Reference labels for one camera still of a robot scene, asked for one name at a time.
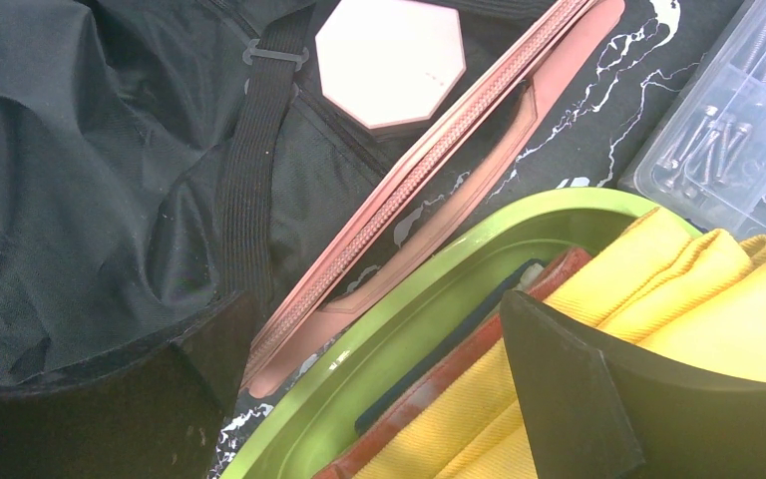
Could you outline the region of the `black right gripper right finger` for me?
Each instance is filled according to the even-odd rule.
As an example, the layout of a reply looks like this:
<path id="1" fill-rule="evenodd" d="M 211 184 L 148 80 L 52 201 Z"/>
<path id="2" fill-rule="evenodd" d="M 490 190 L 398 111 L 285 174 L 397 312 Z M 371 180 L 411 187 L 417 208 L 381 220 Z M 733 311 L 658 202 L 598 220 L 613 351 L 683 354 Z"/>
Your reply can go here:
<path id="1" fill-rule="evenodd" d="M 766 478 L 766 383 L 689 366 L 520 291 L 503 336 L 542 478 Z"/>

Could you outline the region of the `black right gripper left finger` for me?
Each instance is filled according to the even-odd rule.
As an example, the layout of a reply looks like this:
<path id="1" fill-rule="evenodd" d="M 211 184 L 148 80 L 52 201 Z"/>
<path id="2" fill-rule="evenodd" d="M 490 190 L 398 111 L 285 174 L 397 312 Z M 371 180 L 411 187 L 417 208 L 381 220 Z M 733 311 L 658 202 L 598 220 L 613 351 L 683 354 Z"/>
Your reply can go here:
<path id="1" fill-rule="evenodd" d="M 0 478 L 203 478 L 259 313 L 247 293 L 0 386 Z"/>

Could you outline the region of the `red snack packet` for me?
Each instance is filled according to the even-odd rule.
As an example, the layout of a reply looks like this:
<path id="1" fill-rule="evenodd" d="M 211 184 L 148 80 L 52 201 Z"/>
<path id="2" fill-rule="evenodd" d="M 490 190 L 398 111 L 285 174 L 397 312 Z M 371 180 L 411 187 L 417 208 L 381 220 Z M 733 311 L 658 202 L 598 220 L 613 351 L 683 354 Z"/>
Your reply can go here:
<path id="1" fill-rule="evenodd" d="M 534 269 L 529 270 L 528 275 L 522 276 L 519 284 L 511 289 L 521 290 L 535 299 L 543 300 L 591 259 L 592 255 L 585 249 L 579 246 L 570 247 L 546 264 L 538 275 L 535 275 Z M 502 337 L 499 304 L 462 343 L 410 386 L 364 434 L 359 435 L 352 446 L 318 471 L 315 476 L 317 478 L 355 476 L 375 454 L 382 450 L 384 445 L 430 406 L 474 362 L 488 352 Z"/>

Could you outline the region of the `yellow snack packet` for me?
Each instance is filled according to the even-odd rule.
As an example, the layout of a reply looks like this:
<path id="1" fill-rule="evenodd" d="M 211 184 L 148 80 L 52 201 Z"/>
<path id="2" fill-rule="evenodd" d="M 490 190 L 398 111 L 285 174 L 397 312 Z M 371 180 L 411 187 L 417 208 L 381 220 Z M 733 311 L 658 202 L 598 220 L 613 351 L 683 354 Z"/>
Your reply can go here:
<path id="1" fill-rule="evenodd" d="M 636 220 L 543 304 L 703 370 L 766 383 L 766 237 L 690 236 Z M 361 478 L 542 478 L 502 336 L 358 472 Z"/>

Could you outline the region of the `green plastic tray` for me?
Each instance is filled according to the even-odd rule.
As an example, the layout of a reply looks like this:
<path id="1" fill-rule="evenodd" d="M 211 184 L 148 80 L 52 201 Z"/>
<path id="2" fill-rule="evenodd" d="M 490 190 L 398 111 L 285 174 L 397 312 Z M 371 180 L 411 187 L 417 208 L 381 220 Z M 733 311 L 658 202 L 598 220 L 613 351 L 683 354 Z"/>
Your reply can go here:
<path id="1" fill-rule="evenodd" d="M 223 476 L 314 476 L 356 441 L 359 415 L 520 265 L 573 245 L 598 252 L 653 207 L 627 192 L 566 188 L 491 214 L 355 321 L 274 405 Z"/>

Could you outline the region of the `pink hard-shell suitcase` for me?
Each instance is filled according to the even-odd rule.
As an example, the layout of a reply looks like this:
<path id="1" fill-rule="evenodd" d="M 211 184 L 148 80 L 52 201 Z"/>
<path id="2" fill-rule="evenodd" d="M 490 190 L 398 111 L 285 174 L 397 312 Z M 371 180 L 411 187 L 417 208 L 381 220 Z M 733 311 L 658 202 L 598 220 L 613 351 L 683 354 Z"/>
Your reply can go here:
<path id="1" fill-rule="evenodd" d="M 488 194 L 620 1 L 422 1 L 467 70 L 375 138 L 321 92 L 341 1 L 0 1 L 0 386 L 257 303 L 271 389 Z"/>

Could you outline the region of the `round pink compact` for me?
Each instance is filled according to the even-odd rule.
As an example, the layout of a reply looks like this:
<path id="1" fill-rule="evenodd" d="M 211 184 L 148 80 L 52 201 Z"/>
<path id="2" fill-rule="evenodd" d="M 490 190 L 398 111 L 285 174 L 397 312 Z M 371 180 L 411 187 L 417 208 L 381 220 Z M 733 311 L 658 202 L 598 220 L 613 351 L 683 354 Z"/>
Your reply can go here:
<path id="1" fill-rule="evenodd" d="M 467 70 L 459 12 L 422 1 L 341 1 L 315 46 L 323 97 L 375 138 L 425 127 Z"/>

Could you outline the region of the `blue cloth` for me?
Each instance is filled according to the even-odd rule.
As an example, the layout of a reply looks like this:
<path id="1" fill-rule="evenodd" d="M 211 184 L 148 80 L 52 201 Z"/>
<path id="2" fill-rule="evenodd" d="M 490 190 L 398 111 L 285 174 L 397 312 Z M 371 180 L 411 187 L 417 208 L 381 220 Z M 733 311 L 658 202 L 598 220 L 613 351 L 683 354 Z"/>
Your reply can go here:
<path id="1" fill-rule="evenodd" d="M 501 297 L 506 290 L 518 285 L 522 276 L 528 275 L 529 270 L 534 269 L 536 271 L 535 275 L 538 275 L 545 267 L 546 263 L 543 260 L 537 258 L 529 259 L 498 283 L 496 287 L 440 341 L 439 344 L 437 344 L 415 366 L 398 379 L 394 385 L 386 390 L 371 406 L 359 415 L 354 422 L 354 431 L 356 434 L 364 434 L 410 386 L 418 381 L 434 365 L 440 362 L 457 345 L 462 343 L 499 304 Z"/>

